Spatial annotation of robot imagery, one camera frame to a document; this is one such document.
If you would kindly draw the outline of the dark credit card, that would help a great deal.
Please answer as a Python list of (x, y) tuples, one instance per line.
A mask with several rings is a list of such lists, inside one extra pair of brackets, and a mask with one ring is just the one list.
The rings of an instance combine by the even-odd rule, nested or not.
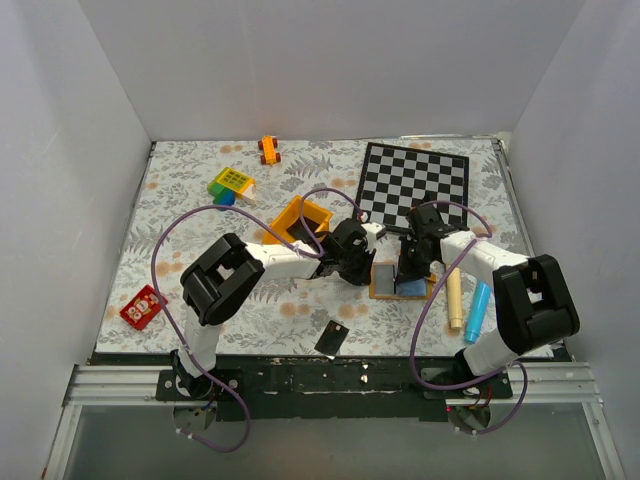
[(289, 236), (288, 241), (290, 243), (302, 241), (306, 244), (311, 244), (313, 242), (311, 234), (314, 234), (316, 239), (320, 239), (326, 234), (325, 230), (318, 229), (318, 223), (309, 218), (304, 218), (304, 220), (307, 222), (307, 227), (304, 227), (301, 219), (298, 218), (286, 229), (286, 234)]
[(376, 264), (373, 274), (374, 294), (392, 296), (395, 294), (395, 265)]
[(316, 342), (314, 349), (322, 355), (334, 358), (338, 354), (348, 333), (349, 329), (347, 327), (334, 320), (330, 320)]

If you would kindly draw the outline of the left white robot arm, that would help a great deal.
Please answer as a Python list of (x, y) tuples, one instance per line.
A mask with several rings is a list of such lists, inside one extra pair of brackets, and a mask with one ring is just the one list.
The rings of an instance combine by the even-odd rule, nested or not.
[(279, 279), (311, 280), (333, 273), (354, 286), (371, 283), (376, 244), (386, 234), (379, 223), (343, 220), (321, 241), (322, 258), (311, 258), (312, 247), (298, 240), (283, 244), (245, 243), (226, 234), (191, 264), (180, 278), (183, 299), (191, 309), (186, 344), (178, 351), (184, 368), (178, 387), (193, 400), (205, 398), (213, 386), (209, 372), (216, 364), (221, 325), (234, 316), (253, 289)]

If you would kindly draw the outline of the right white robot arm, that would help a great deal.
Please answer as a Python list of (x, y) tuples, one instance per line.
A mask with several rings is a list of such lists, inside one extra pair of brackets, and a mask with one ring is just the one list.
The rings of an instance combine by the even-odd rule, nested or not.
[(452, 383), (464, 397), (475, 397), (489, 375), (522, 355), (578, 333), (580, 320), (558, 261), (550, 255), (527, 257), (499, 248), (464, 226), (444, 222), (428, 202), (409, 210), (409, 233), (401, 238), (395, 284), (430, 275), (439, 262), (460, 268), (490, 287), (496, 328), (454, 357)]

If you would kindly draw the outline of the tan leather card holder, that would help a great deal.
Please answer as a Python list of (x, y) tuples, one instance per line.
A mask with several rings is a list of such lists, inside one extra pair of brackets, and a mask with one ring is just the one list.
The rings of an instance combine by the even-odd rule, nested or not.
[(373, 274), (376, 264), (393, 264), (393, 263), (374, 263), (371, 269), (371, 284), (369, 285), (369, 298), (374, 300), (427, 300), (436, 284), (436, 276), (431, 274), (429, 277), (425, 277), (419, 280), (412, 280), (404, 283), (398, 283), (396, 281), (397, 265), (395, 265), (395, 294), (392, 296), (376, 296), (374, 294), (374, 280)]

